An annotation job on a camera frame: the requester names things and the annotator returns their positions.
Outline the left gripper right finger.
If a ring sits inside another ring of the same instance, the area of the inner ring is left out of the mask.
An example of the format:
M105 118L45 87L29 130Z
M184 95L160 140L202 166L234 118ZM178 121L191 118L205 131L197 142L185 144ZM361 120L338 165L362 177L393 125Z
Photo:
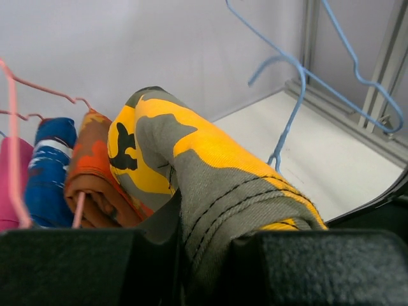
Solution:
M261 231L231 243L221 305L406 305L407 246L383 231Z

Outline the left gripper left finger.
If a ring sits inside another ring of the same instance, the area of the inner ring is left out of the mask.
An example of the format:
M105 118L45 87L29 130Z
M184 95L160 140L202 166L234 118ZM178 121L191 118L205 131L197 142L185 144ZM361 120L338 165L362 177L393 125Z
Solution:
M180 204L128 229L1 234L2 305L178 305Z

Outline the pink hanger of orange trousers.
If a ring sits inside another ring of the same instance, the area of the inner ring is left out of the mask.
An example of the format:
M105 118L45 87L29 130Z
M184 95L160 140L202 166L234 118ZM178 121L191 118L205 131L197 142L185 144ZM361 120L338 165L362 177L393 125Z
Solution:
M15 83L18 82L20 84L26 85L26 86L31 87L33 89L37 89L39 91L47 92L49 94L65 98L65 99L67 99L69 102L71 102L73 104L75 104L75 103L77 103L79 101L82 101L82 102L84 102L86 104L87 108L89 109L89 113L95 113L96 112L95 109L93 109L91 107L91 105L89 104L89 102L84 98L81 98L81 97L72 98L67 94L64 94L62 92L55 91L55 90L48 89L46 87L42 87L40 85L34 84L32 82L29 82L27 80L19 78L19 77L15 76L14 74L13 74L13 76L14 76L14 79L15 79ZM76 176L79 175L79 173L82 170L85 170L85 169L87 169L87 168L89 168L91 166L91 163L90 163L91 157L86 156L81 151L84 147L85 147L84 145L78 143L78 144L76 144L76 147L75 147L75 149L73 151L73 153L74 153L73 162L71 163L71 166L69 168L69 176L71 178L75 178ZM82 221L84 220L83 216L84 216L85 198L86 198L86 192L85 191L80 191L79 194L78 194L78 198L77 198L75 216L74 216L74 220L73 220L73 224L72 224L73 228L79 228L82 225Z

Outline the yellow grey camouflage trousers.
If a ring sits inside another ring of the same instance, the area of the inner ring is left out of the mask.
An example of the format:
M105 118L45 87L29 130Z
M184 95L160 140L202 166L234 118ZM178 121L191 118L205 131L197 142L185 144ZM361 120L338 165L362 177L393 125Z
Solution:
M265 162L160 87L136 91L111 125L111 171L157 210L179 190L187 274L220 272L230 242L257 230L322 230L316 207Z

